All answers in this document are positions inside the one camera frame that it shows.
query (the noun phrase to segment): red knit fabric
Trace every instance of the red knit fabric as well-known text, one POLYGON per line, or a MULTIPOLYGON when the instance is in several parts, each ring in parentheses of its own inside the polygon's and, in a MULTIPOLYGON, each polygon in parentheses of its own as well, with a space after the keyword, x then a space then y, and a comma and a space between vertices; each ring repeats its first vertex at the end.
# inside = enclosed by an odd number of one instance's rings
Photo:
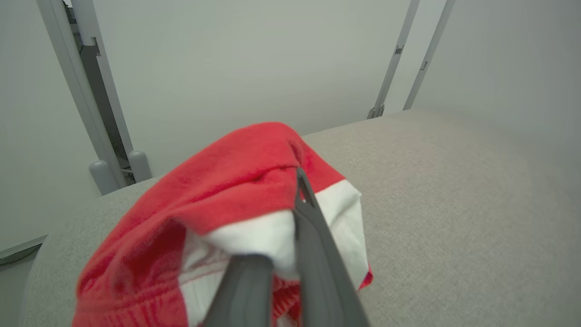
MULTIPOLYGON (((73 326, 187 326, 177 278, 186 230, 204 235, 292 209, 298 166, 315 192, 344 179, 281 123, 234 131, 165 175, 87 263, 73 326)), ((299 287, 274 284, 277 319, 297 304, 299 287)))

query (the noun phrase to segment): white wall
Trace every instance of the white wall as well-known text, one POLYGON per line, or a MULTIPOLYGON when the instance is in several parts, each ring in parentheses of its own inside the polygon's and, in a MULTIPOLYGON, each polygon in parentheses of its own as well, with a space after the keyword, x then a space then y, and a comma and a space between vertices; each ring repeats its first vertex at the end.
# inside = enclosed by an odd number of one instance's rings
POLYGON ((35 0, 0 1, 0 251, 99 196, 97 160, 35 0))
POLYGON ((365 119, 409 3, 94 1, 132 143, 154 175, 251 123, 308 134, 365 119))
POLYGON ((413 108, 458 112, 581 161, 581 2, 457 1, 413 108))

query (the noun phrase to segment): folded cloth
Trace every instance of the folded cloth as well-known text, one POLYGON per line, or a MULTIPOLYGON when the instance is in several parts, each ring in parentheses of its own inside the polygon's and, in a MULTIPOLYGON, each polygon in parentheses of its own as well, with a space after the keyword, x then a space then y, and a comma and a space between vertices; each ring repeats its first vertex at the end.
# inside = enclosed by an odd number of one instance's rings
POLYGON ((274 263, 273 323, 299 325, 297 167, 354 287, 371 283, 361 194, 290 127, 262 123, 182 163, 121 218, 79 277, 73 326, 198 326, 230 255, 250 253, 274 263))

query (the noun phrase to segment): fabric cushion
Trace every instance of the fabric cushion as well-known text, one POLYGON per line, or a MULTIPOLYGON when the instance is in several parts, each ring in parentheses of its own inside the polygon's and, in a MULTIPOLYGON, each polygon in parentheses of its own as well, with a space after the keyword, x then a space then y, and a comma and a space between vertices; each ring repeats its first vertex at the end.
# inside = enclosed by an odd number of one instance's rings
MULTIPOLYGON (((419 110, 304 137, 362 194, 373 326, 581 325, 581 177, 534 146, 419 110)), ((156 180, 49 235, 24 326, 70 325, 83 266, 156 180)))

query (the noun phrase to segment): white fabric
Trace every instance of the white fabric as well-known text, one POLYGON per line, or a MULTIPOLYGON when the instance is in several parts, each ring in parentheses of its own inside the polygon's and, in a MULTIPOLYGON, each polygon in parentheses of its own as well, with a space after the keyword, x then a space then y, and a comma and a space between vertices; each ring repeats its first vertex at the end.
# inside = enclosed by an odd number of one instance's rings
MULTIPOLYGON (((368 272, 361 194, 347 180, 315 194, 353 285, 368 272)), ((178 278, 188 325, 201 323, 220 285, 230 254, 259 253, 270 257, 275 273, 297 279, 295 222, 290 210, 272 212, 221 227, 200 237, 188 232, 178 278)))
POLYGON ((295 327, 295 326, 286 316, 282 316, 277 320, 277 327, 295 327))

